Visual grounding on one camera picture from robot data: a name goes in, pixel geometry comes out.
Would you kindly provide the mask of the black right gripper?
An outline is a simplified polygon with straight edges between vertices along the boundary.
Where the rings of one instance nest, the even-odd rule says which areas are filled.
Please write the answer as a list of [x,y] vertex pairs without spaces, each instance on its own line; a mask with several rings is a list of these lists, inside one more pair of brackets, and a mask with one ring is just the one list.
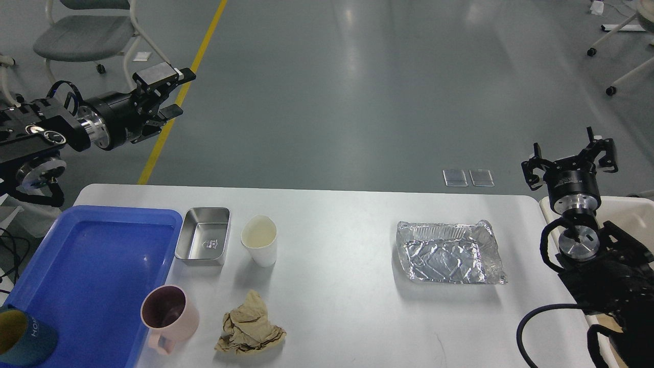
[[558,171],[555,162],[543,158],[538,143],[533,144],[533,155],[521,163],[531,191],[546,184],[550,208],[556,214],[562,215],[572,209],[595,212],[602,203],[596,173],[619,171],[614,140],[595,135],[591,127],[586,131],[589,143],[571,158],[567,167],[570,171]]

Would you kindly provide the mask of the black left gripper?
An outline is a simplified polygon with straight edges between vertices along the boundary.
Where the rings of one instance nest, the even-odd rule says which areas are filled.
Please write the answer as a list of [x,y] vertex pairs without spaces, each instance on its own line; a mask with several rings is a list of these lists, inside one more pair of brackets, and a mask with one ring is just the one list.
[[196,78],[190,68],[179,70],[168,63],[150,66],[133,74],[131,93],[110,91],[80,102],[78,121],[91,144],[105,151],[127,142],[138,144],[159,135],[168,121],[183,114],[180,106],[172,104],[153,115],[152,98],[147,94],[170,92]]

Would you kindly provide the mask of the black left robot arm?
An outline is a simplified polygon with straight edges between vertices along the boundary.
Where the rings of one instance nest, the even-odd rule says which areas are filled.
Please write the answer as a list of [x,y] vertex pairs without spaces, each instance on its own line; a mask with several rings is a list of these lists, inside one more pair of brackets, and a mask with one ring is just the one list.
[[175,103],[168,107],[162,103],[178,86],[194,81],[196,74],[163,62],[134,73],[132,79],[133,91],[109,91],[88,99],[74,84],[57,81],[46,97],[3,109],[2,195],[61,207],[64,193],[58,177],[67,167],[61,149],[82,152],[96,145],[110,151],[159,135],[183,112]]

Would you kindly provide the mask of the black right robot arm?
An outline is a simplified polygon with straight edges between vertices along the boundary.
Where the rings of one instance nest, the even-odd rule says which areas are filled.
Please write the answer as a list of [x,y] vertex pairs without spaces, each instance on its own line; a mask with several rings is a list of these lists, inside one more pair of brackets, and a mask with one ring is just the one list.
[[535,363],[523,343],[526,324],[542,312],[581,310],[587,316],[611,316],[621,331],[592,324],[587,350],[596,367],[607,367],[600,352],[605,336],[630,367],[652,367],[653,272],[652,252],[611,221],[599,224],[602,204],[596,174],[618,171],[615,143],[587,128],[588,145],[577,155],[547,160],[533,144],[533,156],[521,163],[526,184],[535,191],[547,186],[550,209],[558,218],[540,238],[542,261],[556,272],[574,298],[572,304],[552,304],[528,312],[517,326],[519,352],[530,367]]

